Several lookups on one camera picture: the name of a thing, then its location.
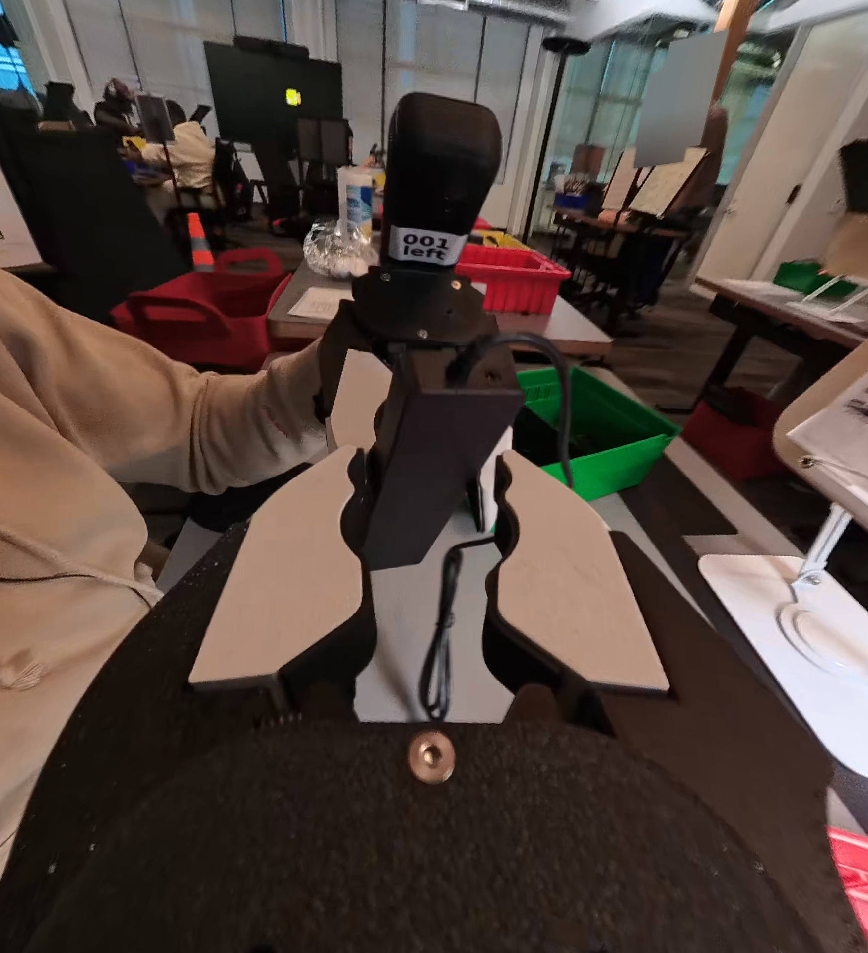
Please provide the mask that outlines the black floor lamp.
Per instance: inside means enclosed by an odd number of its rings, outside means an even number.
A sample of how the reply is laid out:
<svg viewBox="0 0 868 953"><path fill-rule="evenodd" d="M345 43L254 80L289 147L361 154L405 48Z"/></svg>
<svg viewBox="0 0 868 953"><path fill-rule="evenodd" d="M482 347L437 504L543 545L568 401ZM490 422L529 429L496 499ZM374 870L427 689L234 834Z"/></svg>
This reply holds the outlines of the black floor lamp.
<svg viewBox="0 0 868 953"><path fill-rule="evenodd" d="M531 126L532 139L527 154L527 171L530 173L528 184L530 188L520 235L520 239L524 243L528 242L532 232L539 186L543 179L543 170L552 135L552 126L559 106L560 91L567 61L572 57L582 57L587 54L591 45L592 42L589 38L563 33L546 35L542 39L538 64L540 70L537 77L535 115Z"/></svg>

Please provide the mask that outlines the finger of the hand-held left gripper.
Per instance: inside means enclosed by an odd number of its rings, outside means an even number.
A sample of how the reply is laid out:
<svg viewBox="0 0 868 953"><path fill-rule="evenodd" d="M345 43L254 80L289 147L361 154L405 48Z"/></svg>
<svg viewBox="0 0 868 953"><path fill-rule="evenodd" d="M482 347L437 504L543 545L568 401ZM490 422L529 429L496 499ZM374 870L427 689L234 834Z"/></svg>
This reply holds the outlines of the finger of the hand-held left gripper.
<svg viewBox="0 0 868 953"><path fill-rule="evenodd" d="M375 446L376 419L392 377L391 370L368 351L347 351L327 417L328 451L355 446L369 452Z"/></svg>
<svg viewBox="0 0 868 953"><path fill-rule="evenodd" d="M494 530L499 515L497 502L497 466L502 455L513 448L513 428L507 427L478 474L478 531Z"/></svg>

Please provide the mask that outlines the small green bin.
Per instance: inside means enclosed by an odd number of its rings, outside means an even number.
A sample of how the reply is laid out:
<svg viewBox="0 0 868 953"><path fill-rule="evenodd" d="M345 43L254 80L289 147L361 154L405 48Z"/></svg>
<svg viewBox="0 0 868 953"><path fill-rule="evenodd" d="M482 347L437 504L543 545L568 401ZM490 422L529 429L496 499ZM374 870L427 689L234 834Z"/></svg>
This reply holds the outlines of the small green bin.
<svg viewBox="0 0 868 953"><path fill-rule="evenodd" d="M858 285L838 276L832 276L812 259L785 261L778 267L772 280L777 287L797 292L806 298L842 300L857 292Z"/></svg>

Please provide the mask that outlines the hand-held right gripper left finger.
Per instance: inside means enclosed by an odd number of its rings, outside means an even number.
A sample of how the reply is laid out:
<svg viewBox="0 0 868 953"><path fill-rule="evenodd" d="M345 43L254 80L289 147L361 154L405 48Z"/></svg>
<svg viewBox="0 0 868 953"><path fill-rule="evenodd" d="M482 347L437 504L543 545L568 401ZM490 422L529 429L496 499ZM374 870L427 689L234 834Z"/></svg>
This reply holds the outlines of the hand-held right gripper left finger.
<svg viewBox="0 0 868 953"><path fill-rule="evenodd" d="M345 445L252 515L189 673L198 689L278 680L354 689L377 646L364 536L366 454Z"/></svg>

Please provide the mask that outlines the black partition panel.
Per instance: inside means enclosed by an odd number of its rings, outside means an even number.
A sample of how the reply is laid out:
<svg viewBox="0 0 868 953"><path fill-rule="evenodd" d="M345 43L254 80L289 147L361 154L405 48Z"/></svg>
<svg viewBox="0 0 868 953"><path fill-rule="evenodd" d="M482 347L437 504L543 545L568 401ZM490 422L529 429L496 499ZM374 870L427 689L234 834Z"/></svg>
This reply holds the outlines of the black partition panel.
<svg viewBox="0 0 868 953"><path fill-rule="evenodd" d="M112 325L112 310L188 270L114 143L91 132L11 128L26 218L55 270L48 295Z"/></svg>

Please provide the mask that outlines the long red plastic tub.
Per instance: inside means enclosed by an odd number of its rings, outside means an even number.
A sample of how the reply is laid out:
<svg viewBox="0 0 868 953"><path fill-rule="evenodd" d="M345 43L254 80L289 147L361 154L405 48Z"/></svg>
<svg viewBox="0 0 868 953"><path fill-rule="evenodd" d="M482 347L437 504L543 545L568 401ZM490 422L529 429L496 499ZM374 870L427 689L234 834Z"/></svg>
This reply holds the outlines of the long red plastic tub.
<svg viewBox="0 0 868 953"><path fill-rule="evenodd" d="M498 314L550 316L572 272L528 248L467 246L457 275L483 287L483 308Z"/></svg>

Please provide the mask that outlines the white wipes canister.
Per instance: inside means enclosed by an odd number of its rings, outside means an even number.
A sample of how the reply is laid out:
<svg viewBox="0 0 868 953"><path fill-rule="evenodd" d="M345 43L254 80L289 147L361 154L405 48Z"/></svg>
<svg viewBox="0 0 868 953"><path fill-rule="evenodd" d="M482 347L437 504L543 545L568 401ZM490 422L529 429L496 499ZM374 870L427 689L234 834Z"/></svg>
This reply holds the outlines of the white wipes canister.
<svg viewBox="0 0 868 953"><path fill-rule="evenodd" d="M346 235L373 238L374 177L370 169L344 166L337 169L339 225Z"/></svg>

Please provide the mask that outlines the clear plastic bag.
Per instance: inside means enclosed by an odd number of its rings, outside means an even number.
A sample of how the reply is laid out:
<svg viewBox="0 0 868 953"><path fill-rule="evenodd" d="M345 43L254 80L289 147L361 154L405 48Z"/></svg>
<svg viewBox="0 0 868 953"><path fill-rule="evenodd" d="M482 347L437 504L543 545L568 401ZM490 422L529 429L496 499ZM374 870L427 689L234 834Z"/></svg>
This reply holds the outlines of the clear plastic bag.
<svg viewBox="0 0 868 953"><path fill-rule="evenodd" d="M315 221L302 243L304 261L314 273L332 280L352 280L379 264L372 239L356 226L336 219Z"/></svg>

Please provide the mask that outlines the red tote basket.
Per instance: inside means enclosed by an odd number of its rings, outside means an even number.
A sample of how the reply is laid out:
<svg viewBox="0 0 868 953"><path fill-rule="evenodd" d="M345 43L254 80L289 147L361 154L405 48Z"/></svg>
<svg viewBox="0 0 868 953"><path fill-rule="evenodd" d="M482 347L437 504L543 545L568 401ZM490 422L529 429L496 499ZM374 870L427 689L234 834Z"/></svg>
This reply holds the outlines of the red tote basket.
<svg viewBox="0 0 868 953"><path fill-rule="evenodd" d="M680 437L734 481L777 478L787 473L773 448L781 412L779 403L745 388L711 386Z"/></svg>
<svg viewBox="0 0 868 953"><path fill-rule="evenodd" d="M119 331L199 368L255 373L271 351L268 318L293 273L268 248L219 253L192 271L111 311Z"/></svg>

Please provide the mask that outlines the orange traffic cone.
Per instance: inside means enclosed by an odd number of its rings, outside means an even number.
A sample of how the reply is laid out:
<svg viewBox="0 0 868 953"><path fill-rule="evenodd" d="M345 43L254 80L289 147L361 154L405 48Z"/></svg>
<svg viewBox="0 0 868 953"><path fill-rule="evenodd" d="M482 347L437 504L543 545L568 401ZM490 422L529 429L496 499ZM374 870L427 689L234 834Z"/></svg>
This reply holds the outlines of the orange traffic cone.
<svg viewBox="0 0 868 953"><path fill-rule="evenodd" d="M214 272L213 250L202 219L196 211L187 213L187 230L193 271Z"/></svg>

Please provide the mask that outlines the person's beige hoodie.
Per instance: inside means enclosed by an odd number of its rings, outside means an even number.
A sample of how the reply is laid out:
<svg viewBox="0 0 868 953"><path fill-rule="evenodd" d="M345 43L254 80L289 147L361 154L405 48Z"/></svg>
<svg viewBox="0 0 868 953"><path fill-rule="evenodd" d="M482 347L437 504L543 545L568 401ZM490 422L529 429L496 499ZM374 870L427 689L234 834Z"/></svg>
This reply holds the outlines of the person's beige hoodie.
<svg viewBox="0 0 868 953"><path fill-rule="evenodd" d="M159 599L111 471L187 448L199 380L0 270L0 876L63 725Z"/></svg>

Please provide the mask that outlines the green plastic bin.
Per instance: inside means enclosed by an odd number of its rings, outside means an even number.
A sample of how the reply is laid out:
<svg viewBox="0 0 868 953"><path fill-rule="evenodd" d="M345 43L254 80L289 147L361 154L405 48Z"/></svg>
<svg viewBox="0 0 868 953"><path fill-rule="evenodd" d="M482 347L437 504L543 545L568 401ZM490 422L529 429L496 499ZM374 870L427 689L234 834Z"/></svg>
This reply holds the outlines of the green plastic bin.
<svg viewBox="0 0 868 953"><path fill-rule="evenodd" d="M523 409L513 427L513 448L565 482L559 453L560 387L552 367L517 374ZM638 486L679 427L582 368L570 373L572 416L568 440L574 491L585 501Z"/></svg>

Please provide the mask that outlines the black multi-port usb hub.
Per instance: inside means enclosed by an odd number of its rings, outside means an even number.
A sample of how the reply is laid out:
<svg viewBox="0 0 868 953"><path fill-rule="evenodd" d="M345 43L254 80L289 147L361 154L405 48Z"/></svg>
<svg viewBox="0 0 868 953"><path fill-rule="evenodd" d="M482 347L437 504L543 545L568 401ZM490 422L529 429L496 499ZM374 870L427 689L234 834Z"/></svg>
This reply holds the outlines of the black multi-port usb hub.
<svg viewBox="0 0 868 953"><path fill-rule="evenodd" d="M523 406L510 351L498 348L462 384L452 349L396 356L370 454L371 515L363 556L372 571L421 563Z"/></svg>

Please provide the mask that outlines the black display screen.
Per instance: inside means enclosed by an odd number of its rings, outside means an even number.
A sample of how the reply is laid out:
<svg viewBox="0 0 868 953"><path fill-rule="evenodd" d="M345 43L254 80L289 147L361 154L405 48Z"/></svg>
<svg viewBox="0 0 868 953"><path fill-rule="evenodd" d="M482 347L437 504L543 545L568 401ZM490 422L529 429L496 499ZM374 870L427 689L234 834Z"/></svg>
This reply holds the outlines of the black display screen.
<svg viewBox="0 0 868 953"><path fill-rule="evenodd" d="M291 142L299 118L344 118L342 68L336 62L210 41L203 51L222 140Z"/></svg>

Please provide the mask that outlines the notice board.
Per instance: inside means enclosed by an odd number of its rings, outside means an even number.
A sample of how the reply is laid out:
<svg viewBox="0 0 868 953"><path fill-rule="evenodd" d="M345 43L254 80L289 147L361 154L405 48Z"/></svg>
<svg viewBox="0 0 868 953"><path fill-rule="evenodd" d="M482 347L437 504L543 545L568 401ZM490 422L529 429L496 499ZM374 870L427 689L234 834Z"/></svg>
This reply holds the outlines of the notice board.
<svg viewBox="0 0 868 953"><path fill-rule="evenodd" d="M639 175L636 153L635 147L622 152L603 195L603 210L619 212L627 206Z"/></svg>
<svg viewBox="0 0 868 953"><path fill-rule="evenodd" d="M631 199L628 209L655 219L666 217L702 168L706 155L706 149L693 147L687 149L683 160L677 163L654 166Z"/></svg>

